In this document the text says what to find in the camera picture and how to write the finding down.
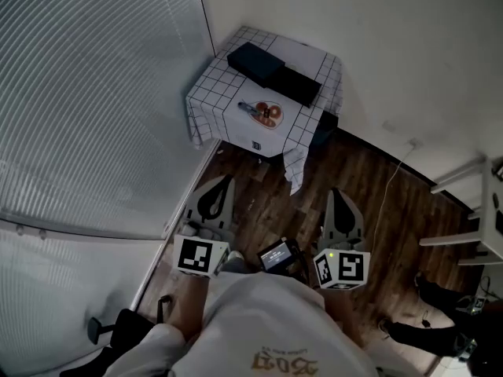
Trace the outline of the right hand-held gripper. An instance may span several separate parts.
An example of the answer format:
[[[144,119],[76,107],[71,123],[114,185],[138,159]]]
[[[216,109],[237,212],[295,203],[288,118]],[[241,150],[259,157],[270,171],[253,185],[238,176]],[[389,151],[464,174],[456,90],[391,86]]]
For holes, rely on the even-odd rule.
[[[340,234],[352,239],[340,242]],[[321,289],[349,291],[367,283],[371,253],[365,250],[364,220],[356,204],[337,188],[329,190],[325,208],[324,245],[314,257]]]

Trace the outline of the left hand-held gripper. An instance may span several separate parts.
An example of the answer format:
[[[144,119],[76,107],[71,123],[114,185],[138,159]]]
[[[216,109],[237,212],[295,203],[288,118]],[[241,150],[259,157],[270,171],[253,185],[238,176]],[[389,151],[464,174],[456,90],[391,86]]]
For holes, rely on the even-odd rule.
[[[229,257],[236,183],[232,176],[214,178],[189,197],[184,221],[174,236],[173,268],[193,276],[214,278]],[[203,227],[212,224],[218,229]]]

